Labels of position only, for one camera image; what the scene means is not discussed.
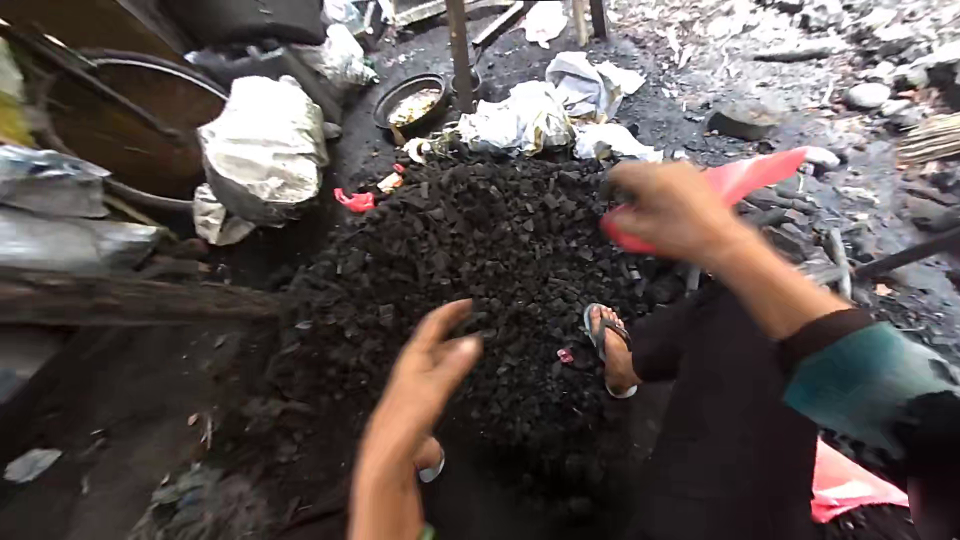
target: teal sleeve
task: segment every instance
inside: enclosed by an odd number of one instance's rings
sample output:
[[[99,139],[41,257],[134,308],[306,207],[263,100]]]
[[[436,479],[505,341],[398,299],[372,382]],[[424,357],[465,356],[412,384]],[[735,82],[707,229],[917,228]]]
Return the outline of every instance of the teal sleeve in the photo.
[[[925,394],[960,395],[956,368],[888,323],[855,331],[805,358],[783,399],[817,424],[904,457],[891,427]]]

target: person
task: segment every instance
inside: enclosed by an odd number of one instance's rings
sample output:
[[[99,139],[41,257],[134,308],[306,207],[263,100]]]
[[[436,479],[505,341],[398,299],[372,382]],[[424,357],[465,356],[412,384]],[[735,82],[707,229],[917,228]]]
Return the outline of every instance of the person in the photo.
[[[612,309],[587,310],[614,396],[676,381],[625,534],[810,537],[819,425],[902,466],[922,538],[960,536],[960,383],[951,366],[807,280],[690,164],[621,162],[610,182],[635,197],[618,228],[719,281],[629,331]],[[360,443],[352,540],[424,533],[415,462],[436,463],[433,424],[482,355],[479,337],[445,339],[470,306],[429,313],[400,353]]]

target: metal bowl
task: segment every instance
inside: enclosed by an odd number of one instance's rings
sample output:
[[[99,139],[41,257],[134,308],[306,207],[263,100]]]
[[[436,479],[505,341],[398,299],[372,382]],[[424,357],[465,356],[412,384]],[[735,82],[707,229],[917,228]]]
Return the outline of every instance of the metal bowl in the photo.
[[[446,78],[436,73],[415,75],[384,92],[383,96],[377,100],[376,105],[373,106],[373,123],[376,124],[376,127],[391,134],[390,122],[387,121],[390,113],[404,98],[425,88],[436,88],[440,91],[440,99],[437,100],[437,103],[433,104],[433,107],[426,110],[419,118],[395,127],[404,135],[414,135],[420,133],[423,128],[432,125],[444,115],[449,99]]]

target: foot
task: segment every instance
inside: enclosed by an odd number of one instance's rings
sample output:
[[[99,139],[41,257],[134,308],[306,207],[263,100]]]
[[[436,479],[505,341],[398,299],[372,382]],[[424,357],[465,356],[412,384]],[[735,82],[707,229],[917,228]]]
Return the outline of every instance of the foot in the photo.
[[[444,448],[432,436],[420,443],[414,454],[414,467],[423,482],[433,481],[444,467]]]
[[[620,328],[624,328],[623,321],[616,315],[616,312],[606,306],[594,307],[590,312],[590,332],[596,332],[600,328],[600,319],[606,318],[614,321]],[[604,330],[604,352],[607,354],[607,362],[604,365],[604,381],[607,388],[616,395],[622,395],[630,390],[636,384],[640,384],[640,378],[634,373],[634,358],[627,349],[627,343],[615,331]]]

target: red plastic bag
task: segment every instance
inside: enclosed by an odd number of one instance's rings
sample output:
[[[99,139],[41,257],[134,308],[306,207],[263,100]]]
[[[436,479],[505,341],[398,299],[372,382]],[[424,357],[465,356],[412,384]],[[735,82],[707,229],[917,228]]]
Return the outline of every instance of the red plastic bag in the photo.
[[[769,156],[759,156],[749,160],[734,161],[719,167],[707,169],[704,174],[707,181],[728,206],[733,206],[758,187],[786,180],[797,172],[797,168],[806,158],[806,148],[794,148],[786,152],[777,152]],[[621,205],[607,212],[600,219],[600,228],[614,244],[632,253],[654,253],[654,246],[631,234],[620,231],[612,221],[612,216],[624,210]]]
[[[826,523],[864,504],[898,504],[910,507],[906,494],[817,439],[817,463],[813,468],[813,521]]]
[[[354,193],[348,197],[340,187],[333,188],[333,198],[341,205],[357,212],[365,212],[374,207],[372,193]]]

